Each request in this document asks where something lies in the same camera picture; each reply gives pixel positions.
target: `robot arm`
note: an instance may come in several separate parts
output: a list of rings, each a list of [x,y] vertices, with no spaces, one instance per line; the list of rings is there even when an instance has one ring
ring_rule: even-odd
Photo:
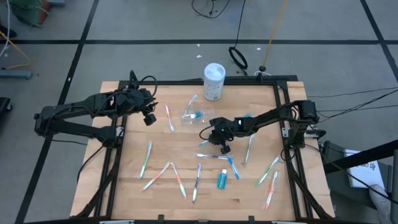
[[[91,118],[108,116],[113,119],[141,112],[144,115],[144,122],[149,126],[156,121],[155,115],[152,114],[157,104],[154,103],[156,98],[145,88],[139,88],[139,84],[134,72],[131,71],[130,84],[120,90],[98,93],[75,103],[46,106],[41,113],[34,116],[35,132],[45,138],[57,133],[86,136],[98,139],[105,147],[115,147],[119,137],[115,127],[96,128],[71,123],[64,119],[83,115],[90,115]]]
[[[291,117],[292,108],[297,109],[297,118]],[[226,154],[231,151],[226,141],[232,141],[234,137],[250,136],[260,128],[278,121],[290,121],[292,127],[287,137],[289,144],[303,148],[305,131],[309,125],[317,124],[318,120],[315,103],[310,100],[298,100],[254,118],[235,118],[234,121],[222,117],[211,119],[210,124],[214,126],[214,130],[211,131],[208,140],[213,144],[221,145],[221,152]]]

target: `yellow cable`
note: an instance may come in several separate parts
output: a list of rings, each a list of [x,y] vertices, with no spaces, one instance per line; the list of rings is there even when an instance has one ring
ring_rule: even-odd
[[[5,34],[3,34],[1,31],[0,31],[0,35],[2,35],[7,40],[7,36]],[[15,49],[17,49],[19,51],[19,53],[21,53],[29,61],[29,63],[23,64],[23,65],[14,65],[14,66],[6,68],[6,70],[9,70],[9,69],[12,69],[12,68],[20,68],[20,67],[31,66],[32,64],[30,62],[30,58],[19,47],[17,47],[10,39],[8,39],[8,42],[13,47],[15,47]]]
[[[268,48],[267,48],[267,53],[266,53],[266,59],[264,59],[264,63],[262,64],[264,67],[266,66],[266,63],[267,63],[267,60],[268,60],[268,54],[269,54],[269,52],[271,51],[271,43],[272,43],[272,40],[273,40],[273,38],[274,38],[274,35],[275,35],[275,33],[276,33],[276,30],[278,29],[278,25],[279,25],[280,20],[282,19],[282,15],[283,15],[283,13],[284,13],[284,11],[285,11],[286,3],[287,3],[287,0],[284,0],[284,4],[283,4],[283,6],[282,6],[282,9],[279,11],[278,20],[275,22],[274,29],[273,29],[272,32],[271,32],[271,37],[269,38],[269,42],[268,42]]]

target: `white lid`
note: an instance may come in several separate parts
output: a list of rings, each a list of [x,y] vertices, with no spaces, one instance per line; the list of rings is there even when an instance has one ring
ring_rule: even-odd
[[[218,63],[210,63],[205,68],[205,76],[213,81],[222,80],[225,77],[225,68]]]

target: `label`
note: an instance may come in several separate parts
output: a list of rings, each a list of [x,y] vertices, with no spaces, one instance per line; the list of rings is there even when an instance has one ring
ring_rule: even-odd
[[[223,90],[224,79],[218,82],[212,82],[209,79],[205,79],[205,98],[207,100],[218,100],[221,98],[221,92]]]

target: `green toothbrush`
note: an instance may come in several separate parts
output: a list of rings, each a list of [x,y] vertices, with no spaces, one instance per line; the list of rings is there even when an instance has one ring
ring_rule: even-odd
[[[139,173],[139,178],[140,178],[140,179],[142,179],[142,177],[144,176],[145,167],[147,167],[147,163],[148,163],[149,154],[150,154],[150,150],[151,150],[151,149],[152,149],[152,141],[149,141],[149,144],[148,144],[148,154],[147,154],[147,157],[145,158],[144,165],[142,165],[141,172]]]
[[[261,177],[261,179],[259,179],[259,181],[257,182],[257,186],[260,185],[260,184],[264,181],[264,179],[267,177],[269,171],[271,171],[272,166],[274,166],[274,164],[277,163],[278,160],[279,160],[279,157],[276,157],[276,158],[274,159],[274,161],[272,162],[271,166],[269,166],[269,168],[266,170],[266,173],[265,173],[265,174]]]

